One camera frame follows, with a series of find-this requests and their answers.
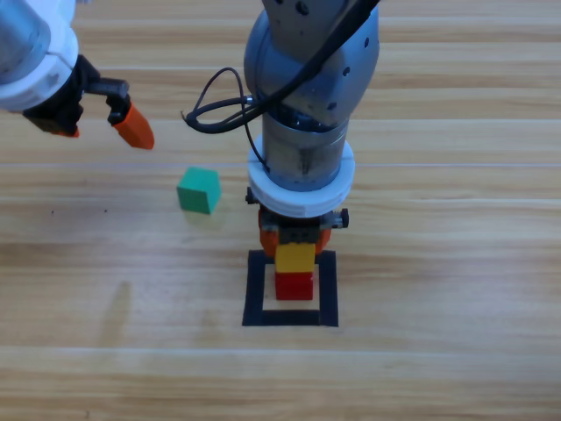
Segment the white ring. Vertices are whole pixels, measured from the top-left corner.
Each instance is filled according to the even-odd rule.
[[[255,141],[255,147],[263,156],[262,135]],[[355,162],[351,146],[345,142],[337,177],[329,185],[314,191],[292,191],[275,184],[252,149],[247,167],[252,193],[263,206],[285,217],[314,218],[335,210],[347,198],[354,180]]]

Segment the red block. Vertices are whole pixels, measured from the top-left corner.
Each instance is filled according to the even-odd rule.
[[[314,273],[274,274],[279,301],[311,301],[314,297]]]

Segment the black square outline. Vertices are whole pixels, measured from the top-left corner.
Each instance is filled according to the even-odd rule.
[[[273,259],[267,258],[263,250],[249,252],[242,326],[339,327],[335,252],[324,251],[316,257],[319,265],[319,310],[263,310],[267,264],[273,264]]]

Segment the wood grain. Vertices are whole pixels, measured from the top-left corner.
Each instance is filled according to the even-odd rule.
[[[337,329],[241,326],[247,139],[180,120],[241,69],[260,11],[79,6],[82,52],[129,80],[151,152],[101,98],[79,139],[0,114],[0,419],[561,419],[561,2],[382,3],[351,226],[330,243]],[[220,173],[211,217],[179,209],[192,165]]]

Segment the stacked blocks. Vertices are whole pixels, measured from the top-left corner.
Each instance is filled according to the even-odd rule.
[[[312,300],[316,245],[281,244],[276,247],[274,285],[277,300]]]
[[[177,186],[177,196],[184,211],[211,214],[221,196],[218,172],[189,168]]]

